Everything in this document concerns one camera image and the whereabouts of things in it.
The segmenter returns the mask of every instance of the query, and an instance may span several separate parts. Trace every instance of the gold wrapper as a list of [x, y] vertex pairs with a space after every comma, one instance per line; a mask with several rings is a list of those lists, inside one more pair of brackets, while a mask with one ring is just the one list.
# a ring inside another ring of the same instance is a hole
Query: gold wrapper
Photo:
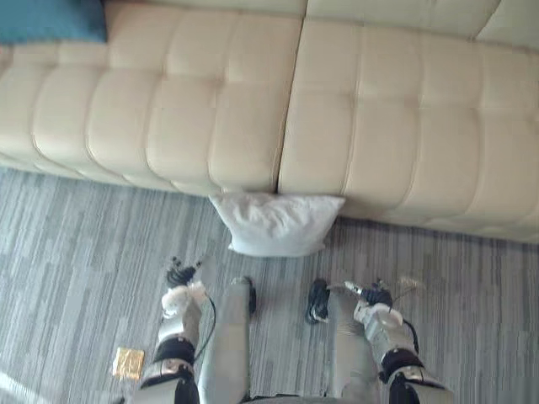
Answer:
[[141, 378], [144, 351], [138, 349], [118, 348], [113, 364], [112, 375], [124, 379], [139, 380]]

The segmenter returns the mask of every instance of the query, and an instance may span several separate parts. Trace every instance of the black shoe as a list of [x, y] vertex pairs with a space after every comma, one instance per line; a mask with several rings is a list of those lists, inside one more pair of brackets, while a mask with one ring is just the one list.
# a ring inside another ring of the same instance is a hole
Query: black shoe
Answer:
[[328, 282], [316, 279], [309, 290], [309, 301], [305, 310], [305, 320], [309, 324], [318, 324], [328, 318], [329, 289]]

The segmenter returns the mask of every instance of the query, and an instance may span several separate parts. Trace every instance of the white robot part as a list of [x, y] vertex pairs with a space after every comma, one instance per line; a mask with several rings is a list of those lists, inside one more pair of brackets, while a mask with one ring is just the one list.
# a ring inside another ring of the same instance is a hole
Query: white robot part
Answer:
[[205, 287], [201, 282], [169, 290], [161, 299], [163, 322], [157, 336], [158, 343], [168, 338], [184, 338], [196, 346], [199, 339], [200, 307], [206, 299]]
[[368, 306], [360, 300], [354, 310], [354, 319], [365, 328], [375, 361], [381, 364], [386, 353], [395, 349], [415, 352], [414, 344], [403, 327], [403, 316], [391, 307], [378, 303]]

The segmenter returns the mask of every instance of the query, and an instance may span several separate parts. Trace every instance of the tufted leather upholstery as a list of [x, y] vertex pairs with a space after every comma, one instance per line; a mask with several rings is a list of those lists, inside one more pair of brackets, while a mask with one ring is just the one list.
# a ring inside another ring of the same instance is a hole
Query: tufted leather upholstery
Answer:
[[281, 193], [344, 195], [352, 217], [539, 243], [538, 54], [277, 14], [106, 13], [107, 45], [0, 48], [0, 164], [200, 195], [272, 192], [279, 174]]
[[296, 18], [108, 3], [107, 45], [0, 51], [0, 163], [210, 194], [274, 191]]
[[539, 50], [537, 0], [308, 0], [307, 16], [427, 29]]
[[539, 56], [403, 29], [304, 23], [281, 193], [344, 213], [539, 241]]

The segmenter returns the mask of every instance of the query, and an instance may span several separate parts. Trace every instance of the teal cushion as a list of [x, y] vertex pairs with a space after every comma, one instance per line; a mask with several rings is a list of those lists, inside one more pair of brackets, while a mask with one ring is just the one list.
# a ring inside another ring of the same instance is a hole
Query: teal cushion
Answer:
[[105, 42], [101, 0], [0, 0], [0, 43]]

